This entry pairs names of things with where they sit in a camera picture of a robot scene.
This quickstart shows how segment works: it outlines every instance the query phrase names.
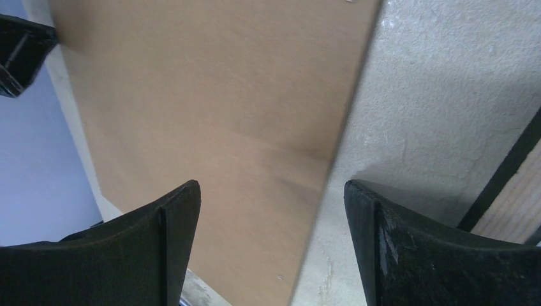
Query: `blue wall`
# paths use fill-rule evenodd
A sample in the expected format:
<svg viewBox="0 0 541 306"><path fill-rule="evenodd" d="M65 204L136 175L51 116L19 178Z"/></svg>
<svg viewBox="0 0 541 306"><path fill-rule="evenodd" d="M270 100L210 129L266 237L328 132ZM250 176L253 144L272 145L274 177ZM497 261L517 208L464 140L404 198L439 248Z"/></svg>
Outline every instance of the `blue wall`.
<svg viewBox="0 0 541 306"><path fill-rule="evenodd" d="M26 18L20 0L0 13ZM47 69L0 97L0 245L58 241L101 221Z"/></svg>

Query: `wooden strip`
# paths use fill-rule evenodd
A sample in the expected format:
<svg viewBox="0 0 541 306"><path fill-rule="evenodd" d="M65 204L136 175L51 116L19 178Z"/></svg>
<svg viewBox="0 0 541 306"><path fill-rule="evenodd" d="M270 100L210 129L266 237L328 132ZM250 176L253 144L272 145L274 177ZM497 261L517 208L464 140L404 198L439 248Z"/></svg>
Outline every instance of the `wooden strip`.
<svg viewBox="0 0 541 306"><path fill-rule="evenodd" d="M103 195L123 212L197 179L190 268L286 305L376 1L51 0Z"/></svg>
<svg viewBox="0 0 541 306"><path fill-rule="evenodd" d="M493 205L471 231L474 234L525 243L541 226L541 142L528 154Z"/></svg>

